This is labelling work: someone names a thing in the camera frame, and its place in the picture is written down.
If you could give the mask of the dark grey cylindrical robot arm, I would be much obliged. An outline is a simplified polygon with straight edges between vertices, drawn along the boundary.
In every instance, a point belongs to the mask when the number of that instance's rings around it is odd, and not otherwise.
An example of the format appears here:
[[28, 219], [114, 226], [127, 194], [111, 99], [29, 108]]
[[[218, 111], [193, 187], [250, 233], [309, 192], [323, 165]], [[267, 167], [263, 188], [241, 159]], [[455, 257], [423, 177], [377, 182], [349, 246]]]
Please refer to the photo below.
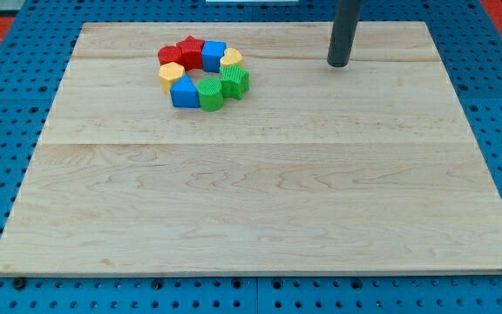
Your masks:
[[362, 0], [338, 1], [327, 55], [327, 63], [332, 67], [349, 63], [362, 6]]

